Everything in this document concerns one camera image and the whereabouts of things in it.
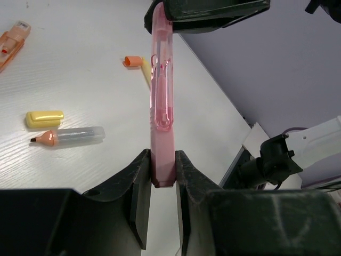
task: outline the highlighter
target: highlighter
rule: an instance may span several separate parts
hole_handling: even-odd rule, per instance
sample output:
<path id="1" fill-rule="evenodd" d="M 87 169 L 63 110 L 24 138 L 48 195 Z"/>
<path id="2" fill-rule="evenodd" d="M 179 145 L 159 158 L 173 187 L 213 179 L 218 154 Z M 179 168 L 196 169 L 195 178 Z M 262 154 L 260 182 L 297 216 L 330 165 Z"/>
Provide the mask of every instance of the highlighter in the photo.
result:
<path id="1" fill-rule="evenodd" d="M 17 21 L 10 31 L 6 31 L 0 37 L 0 72 L 5 69 L 23 47 L 30 32 L 30 25 L 23 21 Z"/>
<path id="2" fill-rule="evenodd" d="M 159 3 L 153 13 L 150 91 L 151 181 L 172 187 L 175 179 L 173 132 L 173 24 Z"/>
<path id="3" fill-rule="evenodd" d="M 71 129 L 51 130 L 43 135 L 32 138 L 30 142 L 37 142 L 53 147 L 57 145 L 76 145 L 78 143 L 102 142 L 105 138 L 103 127 L 82 127 Z"/>

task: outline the pen cap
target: pen cap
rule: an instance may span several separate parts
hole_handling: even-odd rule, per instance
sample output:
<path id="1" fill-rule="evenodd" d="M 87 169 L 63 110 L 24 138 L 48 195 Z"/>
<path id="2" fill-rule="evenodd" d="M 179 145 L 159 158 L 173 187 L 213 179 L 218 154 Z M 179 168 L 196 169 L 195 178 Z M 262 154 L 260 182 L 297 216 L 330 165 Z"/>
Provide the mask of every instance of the pen cap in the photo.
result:
<path id="1" fill-rule="evenodd" d="M 159 3 L 153 13 L 151 108 L 158 130 L 168 131 L 173 124 L 173 25 Z"/>

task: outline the clear plastic barrel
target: clear plastic barrel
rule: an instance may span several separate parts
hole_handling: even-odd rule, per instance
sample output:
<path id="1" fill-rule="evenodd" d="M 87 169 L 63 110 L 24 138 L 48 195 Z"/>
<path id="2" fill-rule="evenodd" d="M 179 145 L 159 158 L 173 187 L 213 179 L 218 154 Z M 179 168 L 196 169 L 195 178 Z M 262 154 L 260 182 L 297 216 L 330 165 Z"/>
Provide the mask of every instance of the clear plastic barrel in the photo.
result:
<path id="1" fill-rule="evenodd" d="M 105 138 L 104 128 L 101 126 L 60 129 L 56 130 L 56 134 L 59 145 L 101 142 Z"/>

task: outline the white robot part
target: white robot part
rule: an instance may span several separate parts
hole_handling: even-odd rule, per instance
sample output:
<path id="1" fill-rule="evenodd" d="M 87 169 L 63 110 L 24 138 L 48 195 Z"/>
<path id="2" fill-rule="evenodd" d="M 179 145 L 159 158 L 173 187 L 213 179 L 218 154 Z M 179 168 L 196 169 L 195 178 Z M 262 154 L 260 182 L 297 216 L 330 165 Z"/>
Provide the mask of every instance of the white robot part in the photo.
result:
<path id="1" fill-rule="evenodd" d="M 292 160 L 301 168 L 307 168 L 328 156 L 341 153 L 341 116 L 287 135 L 288 150 L 295 154 Z"/>

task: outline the orange highlighter cap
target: orange highlighter cap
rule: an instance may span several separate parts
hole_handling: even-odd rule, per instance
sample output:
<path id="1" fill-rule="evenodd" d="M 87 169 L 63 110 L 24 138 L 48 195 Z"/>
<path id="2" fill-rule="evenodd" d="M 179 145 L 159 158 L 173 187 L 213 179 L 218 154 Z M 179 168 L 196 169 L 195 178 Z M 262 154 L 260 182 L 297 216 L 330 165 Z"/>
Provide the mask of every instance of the orange highlighter cap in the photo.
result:
<path id="1" fill-rule="evenodd" d="M 123 66 L 126 68 L 139 67 L 143 64 L 142 58 L 139 56 L 125 56 Z"/>

